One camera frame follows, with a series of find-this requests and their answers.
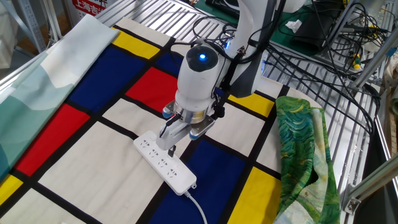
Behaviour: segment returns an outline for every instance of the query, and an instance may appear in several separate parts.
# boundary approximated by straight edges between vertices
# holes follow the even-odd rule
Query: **table surface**
[[[123,17],[132,19],[154,30],[167,34],[176,39],[185,42],[195,40],[192,32],[193,23],[203,17],[204,14],[197,12],[186,4],[174,0],[119,0],[112,6],[108,7],[101,14],[97,15],[97,19],[107,26],[113,26]],[[197,26],[199,35],[206,38],[215,38],[222,31],[222,24],[218,21],[205,20]],[[300,55],[293,50],[287,49],[278,44],[274,44],[277,49],[284,51],[290,55]],[[326,82],[335,84],[338,89],[340,81],[338,77],[329,73],[321,66],[306,60],[299,60],[296,58],[289,58],[293,63],[297,64],[302,69],[316,75],[318,78]],[[11,74],[0,82],[0,93],[9,86],[34,59]],[[269,58],[270,63],[274,63],[273,58]],[[288,67],[299,78],[310,79],[294,69]],[[336,184],[340,192],[340,200],[343,201],[344,191],[348,184],[357,184],[362,180],[362,173],[364,169],[366,154],[370,137],[355,124],[347,116],[341,114],[334,107],[341,111],[348,113],[353,119],[364,121],[363,115],[359,109],[352,105],[347,99],[341,97],[337,92],[331,90],[325,85],[304,81],[303,85],[286,73],[279,71],[275,67],[266,65],[264,69],[264,77],[270,78],[293,89],[299,90],[308,95],[308,99],[315,100],[319,105],[325,109],[326,126],[328,127],[328,135],[330,141],[331,157],[334,163],[334,170],[336,176]],[[358,93],[356,95],[358,102],[374,116],[375,105],[371,102],[371,97]],[[342,212],[341,223],[352,223],[353,217]]]

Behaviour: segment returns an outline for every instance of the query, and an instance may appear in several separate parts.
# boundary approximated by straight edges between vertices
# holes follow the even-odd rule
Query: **white cable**
[[[187,198],[191,199],[191,201],[198,207],[198,210],[200,212],[201,217],[203,218],[203,222],[205,224],[207,224],[207,219],[205,216],[205,213],[203,212],[203,210],[201,209],[200,205],[198,204],[198,202],[191,196],[191,194],[187,191],[184,193],[185,196],[187,196]]]

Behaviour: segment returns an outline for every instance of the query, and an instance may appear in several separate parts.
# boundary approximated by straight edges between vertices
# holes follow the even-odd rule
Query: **yellow square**
[[[144,41],[139,40],[133,36],[130,36],[123,31],[119,31],[118,37],[112,42],[112,44],[120,48],[126,49],[131,53],[146,59],[152,58],[160,51],[160,49],[158,49],[157,47],[145,43]]]
[[[280,201],[280,180],[253,167],[228,224],[272,224]]]
[[[21,185],[22,181],[17,177],[8,174],[0,184],[0,205],[3,204]]]
[[[271,100],[268,100],[267,98],[264,98],[257,94],[252,94],[251,96],[244,97],[244,98],[236,98],[231,95],[231,96],[229,96],[228,99],[231,100],[232,102],[235,102],[237,104],[244,106],[245,108],[247,108],[253,112],[261,114],[261,115],[265,116],[266,118],[268,117],[269,113],[271,112],[272,107],[275,104]]]

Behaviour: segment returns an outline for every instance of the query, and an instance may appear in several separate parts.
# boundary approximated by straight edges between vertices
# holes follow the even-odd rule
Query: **blue indicator light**
[[[226,49],[228,49],[230,45],[231,45],[231,41],[228,41],[228,43],[226,43]]]

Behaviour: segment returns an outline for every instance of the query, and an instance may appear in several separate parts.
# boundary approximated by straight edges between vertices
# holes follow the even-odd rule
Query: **power strip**
[[[156,137],[148,131],[134,140],[134,145],[175,194],[181,196],[189,188],[196,188],[197,177],[177,156],[171,158],[167,151],[156,145]]]

